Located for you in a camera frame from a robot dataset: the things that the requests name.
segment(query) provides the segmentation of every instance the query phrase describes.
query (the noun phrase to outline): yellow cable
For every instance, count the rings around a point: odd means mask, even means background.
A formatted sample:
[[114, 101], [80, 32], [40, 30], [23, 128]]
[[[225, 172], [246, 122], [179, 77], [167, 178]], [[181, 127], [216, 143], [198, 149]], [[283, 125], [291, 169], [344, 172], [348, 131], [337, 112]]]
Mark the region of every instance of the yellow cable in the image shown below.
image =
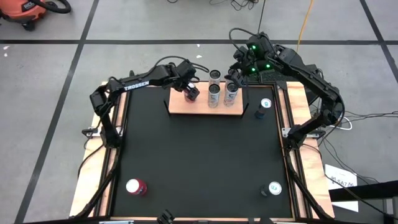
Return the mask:
[[298, 37], [296, 52], [299, 52], [299, 45], [300, 45], [300, 41], [301, 41], [301, 36], [303, 35], [303, 31], [304, 31], [305, 25], [307, 24], [308, 15], [310, 14], [310, 11], [312, 9], [312, 5], [313, 5], [313, 0], [311, 0], [310, 7], [308, 7], [307, 14], [305, 15], [303, 26], [301, 27], [300, 35]]

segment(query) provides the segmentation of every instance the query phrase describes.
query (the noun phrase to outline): white paper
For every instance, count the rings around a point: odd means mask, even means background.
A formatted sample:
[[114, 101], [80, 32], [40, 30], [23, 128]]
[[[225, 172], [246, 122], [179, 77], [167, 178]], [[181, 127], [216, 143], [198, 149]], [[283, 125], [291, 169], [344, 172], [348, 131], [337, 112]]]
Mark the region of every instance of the white paper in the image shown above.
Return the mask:
[[[332, 180], [340, 183], [344, 187], [354, 187], [357, 186], [356, 175], [348, 172], [347, 170], [343, 170], [337, 167], [330, 166], [328, 164], [325, 165], [325, 174], [331, 178]], [[340, 185], [334, 183], [333, 181], [328, 179], [329, 190], [340, 189], [342, 188]], [[358, 201], [349, 201], [349, 202], [332, 202], [332, 205], [337, 207], [345, 208], [354, 212], [358, 212]]]

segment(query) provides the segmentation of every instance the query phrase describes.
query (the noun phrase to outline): black table surface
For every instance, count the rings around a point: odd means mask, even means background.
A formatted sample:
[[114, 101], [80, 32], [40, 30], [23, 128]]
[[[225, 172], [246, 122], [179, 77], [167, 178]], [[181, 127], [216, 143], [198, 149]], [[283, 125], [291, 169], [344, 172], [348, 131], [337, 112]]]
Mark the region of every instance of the black table surface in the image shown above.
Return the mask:
[[[168, 209], [175, 217], [291, 218], [273, 90], [247, 91], [250, 104], [243, 119], [169, 116], [163, 104], [169, 90], [134, 91], [111, 215], [158, 217]], [[273, 105], [264, 119], [256, 119], [254, 112], [263, 98]], [[126, 183], [133, 178], [146, 182], [145, 195], [127, 192]], [[262, 196], [260, 186], [273, 181], [281, 184], [282, 193]]]

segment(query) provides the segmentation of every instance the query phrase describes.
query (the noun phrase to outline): white lid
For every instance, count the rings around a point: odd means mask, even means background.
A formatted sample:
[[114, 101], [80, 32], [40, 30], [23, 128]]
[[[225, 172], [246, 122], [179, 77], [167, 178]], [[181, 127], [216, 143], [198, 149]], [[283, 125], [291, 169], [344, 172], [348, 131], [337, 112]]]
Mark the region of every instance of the white lid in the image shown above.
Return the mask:
[[130, 193], [134, 193], [139, 188], [139, 182], [136, 179], [131, 179], [126, 183], [126, 190]]
[[264, 98], [261, 100], [261, 106], [265, 107], [265, 108], [270, 108], [271, 107], [271, 100]]
[[282, 191], [282, 187], [278, 182], [271, 182], [268, 186], [268, 190], [273, 195], [279, 195]]

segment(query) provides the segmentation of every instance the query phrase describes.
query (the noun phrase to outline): wooden table frame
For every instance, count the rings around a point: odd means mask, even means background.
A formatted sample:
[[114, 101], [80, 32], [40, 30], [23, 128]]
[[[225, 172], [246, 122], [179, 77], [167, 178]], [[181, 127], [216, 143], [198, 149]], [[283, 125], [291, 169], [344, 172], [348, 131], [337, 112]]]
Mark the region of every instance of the wooden table frame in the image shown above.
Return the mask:
[[[277, 90], [279, 94], [280, 110], [282, 112], [283, 126], [289, 127], [290, 124], [302, 124], [310, 119], [310, 110], [307, 104], [307, 98], [305, 96], [304, 87], [299, 82], [287, 82], [287, 89], [283, 90], [279, 88]], [[121, 126], [123, 124], [123, 116], [126, 112], [125, 101], [126, 94], [120, 97], [119, 106], [115, 107], [117, 114], [113, 116], [113, 111], [110, 116], [113, 117], [113, 122], [116, 126]], [[93, 118], [92, 126], [98, 124], [99, 117], [96, 115]], [[317, 141], [315, 139], [306, 139], [305, 144], [313, 146], [318, 149]], [[87, 144], [87, 149], [85, 151], [84, 158], [88, 156], [91, 152], [97, 149], [102, 144], [101, 138], [95, 137], [91, 139]], [[103, 169], [107, 168], [107, 171], [112, 167], [114, 155], [116, 154], [115, 149], [109, 149], [108, 151], [103, 147], [96, 154], [94, 154], [86, 164], [83, 166], [80, 172], [80, 177], [76, 186], [75, 196], [73, 198], [72, 208], [70, 211], [70, 216], [79, 213], [86, 203], [91, 199], [92, 195], [99, 187], [99, 183], [103, 179], [105, 172]], [[333, 207], [331, 206], [331, 200], [329, 196], [328, 186], [326, 177], [324, 175], [322, 160], [320, 154], [314, 149], [308, 146], [302, 146], [300, 148], [300, 156], [297, 157], [293, 151], [290, 152], [292, 158], [292, 163], [295, 170], [300, 173], [297, 168], [297, 159], [301, 157], [302, 171], [304, 173], [305, 182], [307, 184], [307, 189], [313, 195], [315, 200], [322, 206], [324, 211], [331, 217], [334, 217]], [[110, 184], [107, 186], [101, 200], [101, 206], [97, 207], [95, 211], [96, 215], [104, 216], [108, 213], [107, 204], [109, 202], [109, 196], [111, 192]], [[300, 189], [295, 184], [295, 194], [298, 205], [298, 213], [300, 217], [307, 217], [307, 214], [312, 214], [313, 218], [317, 215], [311, 209], [309, 211], [306, 207], [303, 195]], [[292, 221], [293, 218], [273, 218], [274, 221]], [[129, 219], [129, 220], [155, 220], [154, 217], [113, 217], [115, 220]], [[194, 220], [209, 220], [209, 221], [234, 221], [234, 222], [247, 222], [247, 218], [176, 218], [175, 221], [194, 221]]]

